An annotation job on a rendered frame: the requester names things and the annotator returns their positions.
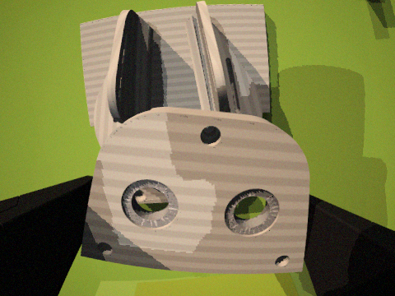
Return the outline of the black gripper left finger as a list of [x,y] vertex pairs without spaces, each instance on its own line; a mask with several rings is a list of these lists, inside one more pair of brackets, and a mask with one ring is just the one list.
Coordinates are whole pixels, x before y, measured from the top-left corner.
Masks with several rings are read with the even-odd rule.
[[0,201],[0,296],[59,296],[82,245],[92,180]]

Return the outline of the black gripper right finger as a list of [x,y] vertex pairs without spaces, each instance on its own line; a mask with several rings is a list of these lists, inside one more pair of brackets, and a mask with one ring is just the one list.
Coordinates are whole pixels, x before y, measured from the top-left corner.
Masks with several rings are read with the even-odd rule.
[[395,296],[395,231],[312,194],[304,262],[317,296]]

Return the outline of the tan housing plate with two round holes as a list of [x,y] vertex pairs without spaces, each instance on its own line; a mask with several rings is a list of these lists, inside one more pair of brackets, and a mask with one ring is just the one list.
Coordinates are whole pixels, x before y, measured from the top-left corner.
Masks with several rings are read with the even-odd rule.
[[[103,142],[80,256],[193,273],[302,272],[309,185],[299,144],[266,119],[151,109]],[[144,187],[165,194],[164,210],[138,205]],[[266,207],[243,220],[234,210],[246,197]]]

